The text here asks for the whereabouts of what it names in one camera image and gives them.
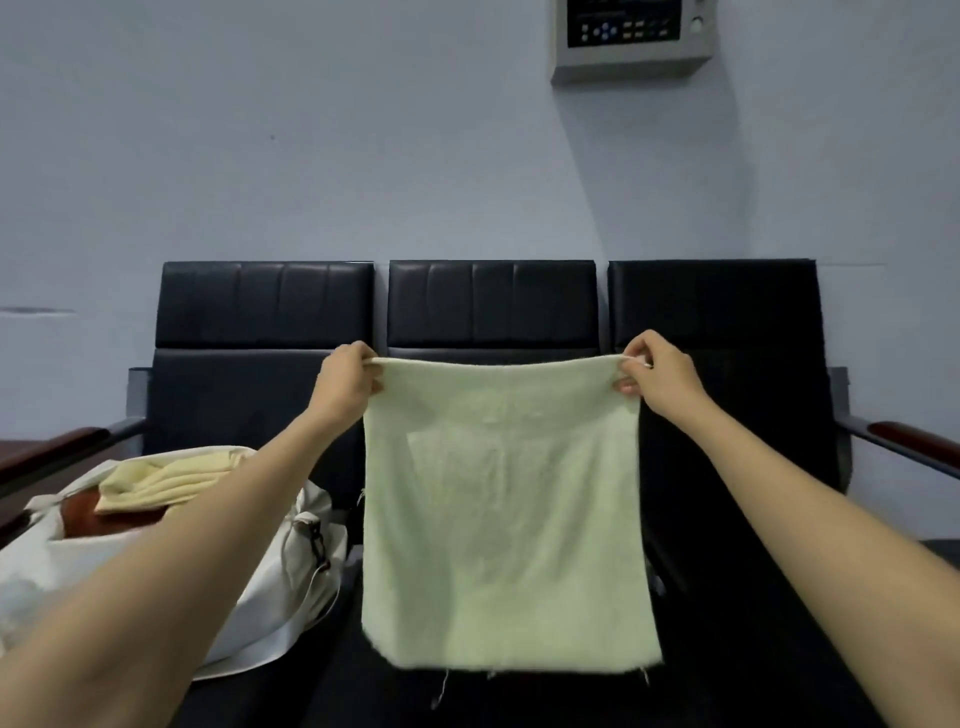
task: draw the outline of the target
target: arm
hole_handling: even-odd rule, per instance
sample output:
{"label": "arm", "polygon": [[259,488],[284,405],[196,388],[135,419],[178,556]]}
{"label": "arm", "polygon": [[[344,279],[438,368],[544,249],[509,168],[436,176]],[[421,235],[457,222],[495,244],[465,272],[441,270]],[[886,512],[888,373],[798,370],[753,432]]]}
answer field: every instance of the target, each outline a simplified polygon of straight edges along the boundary
{"label": "arm", "polygon": [[709,457],[757,536],[895,728],[960,725],[960,573],[769,448],[646,331],[618,382]]}
{"label": "arm", "polygon": [[303,414],[40,620],[0,661],[5,726],[170,721],[303,481],[379,389],[369,356],[340,347]]}

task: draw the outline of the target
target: black leather seat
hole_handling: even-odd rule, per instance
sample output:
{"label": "black leather seat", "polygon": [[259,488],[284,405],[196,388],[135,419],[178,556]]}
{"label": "black leather seat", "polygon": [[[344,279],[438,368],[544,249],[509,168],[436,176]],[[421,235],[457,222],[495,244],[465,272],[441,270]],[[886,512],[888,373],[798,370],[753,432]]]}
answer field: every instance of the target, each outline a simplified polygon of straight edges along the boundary
{"label": "black leather seat", "polygon": [[527,364],[600,352],[592,260],[395,260],[390,356]]}
{"label": "black leather seat", "polygon": [[[183,262],[163,268],[145,452],[259,448],[306,406],[324,358],[372,337],[370,263]],[[361,425],[311,479],[335,508],[363,488]],[[264,667],[193,685],[173,725],[296,725],[348,615],[348,590],[294,648]]]}
{"label": "black leather seat", "polygon": [[[608,288],[615,349],[656,329],[693,357],[724,409],[837,487],[813,261],[612,262]],[[712,644],[703,653],[707,674],[728,715],[777,725],[881,725],[707,458],[646,408],[640,481],[644,531],[657,547],[651,556],[661,557],[672,603]]]}
{"label": "black leather seat", "polygon": [[[391,356],[471,364],[553,361],[600,352],[592,261],[399,261],[391,264]],[[671,632],[661,626],[663,631]],[[672,636],[662,637],[672,650]],[[677,656],[674,664],[682,663]],[[708,699],[664,669],[648,689],[620,676],[400,670],[360,628],[359,599],[303,726],[702,725]]]}

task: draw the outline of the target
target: loose thread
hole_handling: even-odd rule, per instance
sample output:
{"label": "loose thread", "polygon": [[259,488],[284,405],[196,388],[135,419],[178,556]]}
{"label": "loose thread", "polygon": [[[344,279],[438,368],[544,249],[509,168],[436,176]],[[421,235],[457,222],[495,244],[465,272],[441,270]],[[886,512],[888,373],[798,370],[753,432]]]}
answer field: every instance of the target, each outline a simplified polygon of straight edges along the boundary
{"label": "loose thread", "polygon": [[446,692],[446,678],[448,678],[449,676],[450,676],[450,670],[446,670],[444,672],[444,683],[440,686],[440,694],[430,701],[431,711],[435,711],[440,707],[440,703],[443,701],[444,693]]}

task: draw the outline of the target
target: forearm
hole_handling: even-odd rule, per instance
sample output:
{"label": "forearm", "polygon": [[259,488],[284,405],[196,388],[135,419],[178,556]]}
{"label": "forearm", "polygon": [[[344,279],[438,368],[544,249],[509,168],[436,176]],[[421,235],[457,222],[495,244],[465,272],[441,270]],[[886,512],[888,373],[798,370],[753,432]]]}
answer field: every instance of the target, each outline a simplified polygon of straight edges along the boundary
{"label": "forearm", "polygon": [[294,420],[80,584],[0,663],[7,724],[165,725],[334,434]]}
{"label": "forearm", "polygon": [[960,577],[715,406],[684,427],[893,726],[960,725]]}

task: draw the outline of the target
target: left hand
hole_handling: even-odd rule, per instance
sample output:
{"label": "left hand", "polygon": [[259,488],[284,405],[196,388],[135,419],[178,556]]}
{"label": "left hand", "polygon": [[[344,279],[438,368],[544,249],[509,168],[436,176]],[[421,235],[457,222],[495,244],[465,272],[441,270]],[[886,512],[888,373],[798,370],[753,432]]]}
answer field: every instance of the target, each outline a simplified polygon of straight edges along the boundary
{"label": "left hand", "polygon": [[306,415],[342,434],[363,417],[367,401],[383,389],[383,368],[365,364],[376,352],[362,341],[344,344],[324,359]]}

